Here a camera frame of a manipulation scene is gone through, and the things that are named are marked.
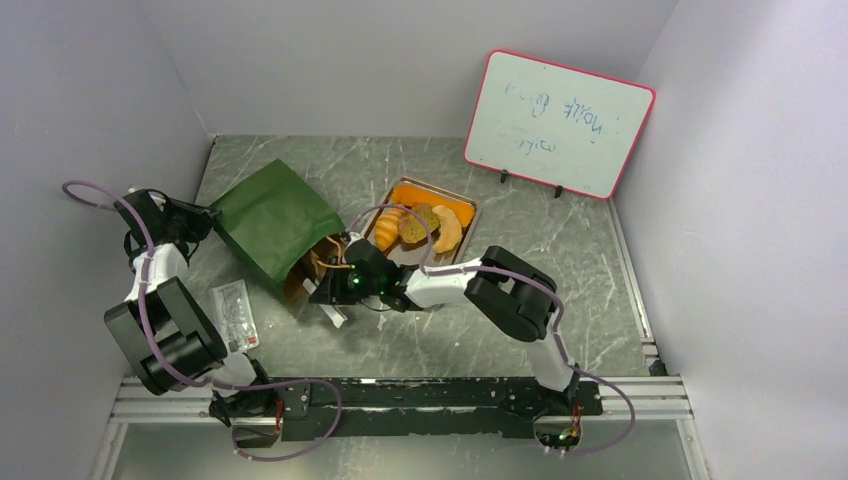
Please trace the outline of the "brown bread slice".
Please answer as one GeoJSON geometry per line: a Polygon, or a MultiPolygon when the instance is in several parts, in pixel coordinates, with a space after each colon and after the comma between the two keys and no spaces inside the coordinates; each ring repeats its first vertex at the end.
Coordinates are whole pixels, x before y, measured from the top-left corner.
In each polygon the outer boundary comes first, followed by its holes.
{"type": "Polygon", "coordinates": [[[418,244],[427,239],[440,227],[440,219],[434,213],[433,207],[426,203],[416,204],[412,207],[412,214],[406,214],[399,224],[399,237],[402,244],[418,244]]]}

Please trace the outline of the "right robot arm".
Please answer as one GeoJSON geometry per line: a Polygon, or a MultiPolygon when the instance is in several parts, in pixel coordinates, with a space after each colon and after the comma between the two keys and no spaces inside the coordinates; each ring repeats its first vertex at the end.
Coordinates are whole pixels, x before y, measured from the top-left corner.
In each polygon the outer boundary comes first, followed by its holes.
{"type": "Polygon", "coordinates": [[[399,265],[361,239],[345,259],[345,267],[328,267],[310,303],[347,306],[375,297],[397,312],[469,303],[524,344],[548,412],[562,414],[576,403],[579,366],[560,334],[564,304],[556,284],[509,250],[491,246],[479,258],[441,267],[399,265]]]}

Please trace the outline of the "braided fake bread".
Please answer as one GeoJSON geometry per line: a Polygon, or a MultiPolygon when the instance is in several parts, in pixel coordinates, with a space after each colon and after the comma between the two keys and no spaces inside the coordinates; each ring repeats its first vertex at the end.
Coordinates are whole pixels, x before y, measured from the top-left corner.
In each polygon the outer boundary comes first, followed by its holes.
{"type": "Polygon", "coordinates": [[[445,206],[454,212],[463,228],[471,224],[476,212],[470,201],[408,183],[395,186],[390,194],[390,201],[406,207],[419,204],[427,204],[430,207],[445,206]]]}

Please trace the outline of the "metal tongs white handles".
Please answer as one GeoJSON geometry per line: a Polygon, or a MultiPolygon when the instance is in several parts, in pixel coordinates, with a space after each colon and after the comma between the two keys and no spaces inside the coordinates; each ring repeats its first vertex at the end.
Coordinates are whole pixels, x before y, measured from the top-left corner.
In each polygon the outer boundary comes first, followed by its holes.
{"type": "MultiPolygon", "coordinates": [[[[309,278],[303,280],[302,286],[309,295],[315,293],[317,289],[315,282],[309,278]]],[[[336,329],[340,329],[347,321],[346,315],[334,305],[318,304],[318,307],[330,319],[336,329]]]]}

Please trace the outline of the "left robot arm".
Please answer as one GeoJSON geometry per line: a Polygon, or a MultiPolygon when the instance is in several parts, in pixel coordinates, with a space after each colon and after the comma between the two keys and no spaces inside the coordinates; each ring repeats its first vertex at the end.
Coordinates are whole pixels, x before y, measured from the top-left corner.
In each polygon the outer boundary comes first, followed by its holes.
{"type": "Polygon", "coordinates": [[[169,362],[225,396],[237,392],[237,403],[251,415],[271,411],[275,385],[257,361],[229,351],[183,283],[196,248],[213,230],[217,210],[155,189],[129,193],[114,206],[129,226],[124,249],[134,283],[125,300],[105,312],[104,322],[133,373],[154,395],[181,391],[186,385],[165,369],[169,362]]]}

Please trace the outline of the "pale crescent fake bread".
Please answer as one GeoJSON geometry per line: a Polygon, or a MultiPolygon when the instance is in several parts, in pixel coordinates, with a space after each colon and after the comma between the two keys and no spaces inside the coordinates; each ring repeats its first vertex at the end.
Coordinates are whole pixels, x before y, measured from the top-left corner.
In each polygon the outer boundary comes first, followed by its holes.
{"type": "Polygon", "coordinates": [[[462,224],[453,210],[444,205],[436,205],[432,208],[438,217],[439,238],[433,244],[433,250],[442,254],[453,250],[462,237],[462,224]]]}

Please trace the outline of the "fake croissant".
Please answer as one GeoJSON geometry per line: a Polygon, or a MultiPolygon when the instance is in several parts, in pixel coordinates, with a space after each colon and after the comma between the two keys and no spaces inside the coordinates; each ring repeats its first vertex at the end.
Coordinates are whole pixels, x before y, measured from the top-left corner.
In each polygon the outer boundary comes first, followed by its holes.
{"type": "Polygon", "coordinates": [[[399,237],[400,223],[406,212],[399,208],[386,208],[374,226],[375,245],[380,251],[392,247],[399,237]]]}

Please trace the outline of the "green paper bag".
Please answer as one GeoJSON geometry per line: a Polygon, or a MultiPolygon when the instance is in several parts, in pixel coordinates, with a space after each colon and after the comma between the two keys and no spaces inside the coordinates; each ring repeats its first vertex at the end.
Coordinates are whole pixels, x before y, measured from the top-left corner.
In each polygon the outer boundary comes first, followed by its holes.
{"type": "Polygon", "coordinates": [[[336,210],[280,159],[236,183],[210,207],[215,231],[252,277],[280,301],[294,303],[311,257],[328,253],[345,224],[336,210]]]}

